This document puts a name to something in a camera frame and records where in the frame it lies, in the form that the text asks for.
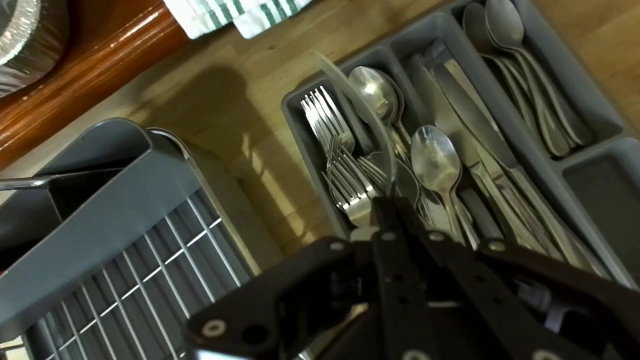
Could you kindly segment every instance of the spoon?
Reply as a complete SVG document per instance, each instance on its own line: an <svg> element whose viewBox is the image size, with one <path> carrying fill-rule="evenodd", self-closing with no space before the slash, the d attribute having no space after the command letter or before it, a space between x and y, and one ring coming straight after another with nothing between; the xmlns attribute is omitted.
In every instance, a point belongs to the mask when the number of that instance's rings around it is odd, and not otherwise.
<svg viewBox="0 0 640 360"><path fill-rule="evenodd" d="M526 100L526 82L518 80L519 74L514 71L514 66L505 62L505 57L497 55L497 47L492 44L492 40L486 34L486 22L484 22L484 7L478 1L471 1L463 7L462 13L462 28L468 35L468 40L476 46L480 55L493 63L493 68L500 71L500 78L505 82L503 88L510 91L516 107L519 110L519 115L528 129L541 141L537 132L537 120L531 114L528 100Z"/></svg>
<svg viewBox="0 0 640 360"><path fill-rule="evenodd" d="M549 76L541 70L536 57L521 46L524 22L518 7L510 0L487 0L486 1L486 25L489 38L503 50L511 52L521 68L530 68L548 96L559 123L563 126L568 138L579 146L592 143L594 133L570 107L570 103L559 96Z"/></svg>
<svg viewBox="0 0 640 360"><path fill-rule="evenodd" d="M361 96L361 100L389 128L391 138L399 138L399 143L396 143L396 152L399 154L401 159L408 159L406 146L410 143L410 138L399 122L404 112L404 97L397 90L397 84L384 71L378 71L367 66L354 68L348 80L355 88L355 91Z"/></svg>
<svg viewBox="0 0 640 360"><path fill-rule="evenodd" d="M457 185L462 163L451 140L436 126L419 126L412 138L412 167L417 182L441 197L449 219L449 235L463 243L453 189Z"/></svg>
<svg viewBox="0 0 640 360"><path fill-rule="evenodd" d="M462 25L468 38L484 57L492 59L497 66L497 70L502 71L502 78L510 84L510 93L514 96L519 115L524 118L524 123L528 126L528 129L536 138L540 138L540 141L543 141L543 146L551 155L557 155L557 157L568 155L571 146L566 140L563 129L557 126L556 118L548 114L548 106L541 102L540 88L536 88L536 80L531 78L531 74L528 74L526 78L530 78L528 82L531 86L530 97L536 106L537 115L531 115L528 112L530 110L528 102L521 97L521 91L516 84L518 82L518 78L514 76L516 68L510 62L505 59L502 62L502 57L495 55L497 47L489 38L489 28L486 17L487 15L481 4L478 1L471 1L463 7Z"/></svg>

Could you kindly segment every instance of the wooden cabinet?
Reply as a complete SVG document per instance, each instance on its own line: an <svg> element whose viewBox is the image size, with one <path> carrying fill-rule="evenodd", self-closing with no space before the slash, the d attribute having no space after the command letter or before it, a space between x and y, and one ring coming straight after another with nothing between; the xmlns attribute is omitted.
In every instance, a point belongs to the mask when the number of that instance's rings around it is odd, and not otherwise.
<svg viewBox="0 0 640 360"><path fill-rule="evenodd" d="M67 7L71 38L62 62L0 100L0 167L186 41L161 0L67 0Z"/></svg>

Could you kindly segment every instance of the wire rack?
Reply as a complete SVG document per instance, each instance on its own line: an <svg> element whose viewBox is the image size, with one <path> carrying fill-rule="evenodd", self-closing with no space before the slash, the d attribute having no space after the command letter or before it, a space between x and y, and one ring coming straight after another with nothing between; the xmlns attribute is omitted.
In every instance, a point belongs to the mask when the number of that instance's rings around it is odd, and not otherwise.
<svg viewBox="0 0 640 360"><path fill-rule="evenodd" d="M186 317L247 278L222 217L195 192L41 316L25 350L36 360L183 357Z"/></svg>

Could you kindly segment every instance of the screw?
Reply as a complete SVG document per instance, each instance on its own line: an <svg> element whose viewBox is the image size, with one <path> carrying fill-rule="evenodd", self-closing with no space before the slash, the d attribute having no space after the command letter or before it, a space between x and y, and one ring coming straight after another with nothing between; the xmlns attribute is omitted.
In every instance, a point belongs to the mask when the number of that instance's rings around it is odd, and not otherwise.
<svg viewBox="0 0 640 360"><path fill-rule="evenodd" d="M502 242L489 242L487 248L493 250L493 252L503 252L505 250L505 246Z"/></svg>
<svg viewBox="0 0 640 360"><path fill-rule="evenodd" d="M343 246L341 242L332 242L328 248L329 248L332 252L341 252L345 246Z"/></svg>
<svg viewBox="0 0 640 360"><path fill-rule="evenodd" d="M223 320L210 320L201 326L201 336L204 338L217 338L226 331L226 321Z"/></svg>
<svg viewBox="0 0 640 360"><path fill-rule="evenodd" d="M401 354L401 360L430 360L430 355L419 350L406 350Z"/></svg>
<svg viewBox="0 0 640 360"><path fill-rule="evenodd" d="M427 237L430 237L431 242L444 242L444 234L441 234L441 232L430 232Z"/></svg>
<svg viewBox="0 0 640 360"><path fill-rule="evenodd" d="M384 232L381 234L381 240L385 240L385 242L394 242L397 235L396 235L396 232Z"/></svg>
<svg viewBox="0 0 640 360"><path fill-rule="evenodd" d="M556 352L549 352L546 347L537 347L531 355L531 360L561 360Z"/></svg>

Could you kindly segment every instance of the green and white cloth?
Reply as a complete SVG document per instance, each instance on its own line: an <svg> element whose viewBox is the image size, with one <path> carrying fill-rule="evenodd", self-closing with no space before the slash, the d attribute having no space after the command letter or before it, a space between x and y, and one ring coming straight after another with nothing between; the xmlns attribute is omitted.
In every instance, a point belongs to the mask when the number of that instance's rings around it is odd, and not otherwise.
<svg viewBox="0 0 640 360"><path fill-rule="evenodd" d="M200 38L230 22L243 38L297 13L312 0L163 0L187 38Z"/></svg>

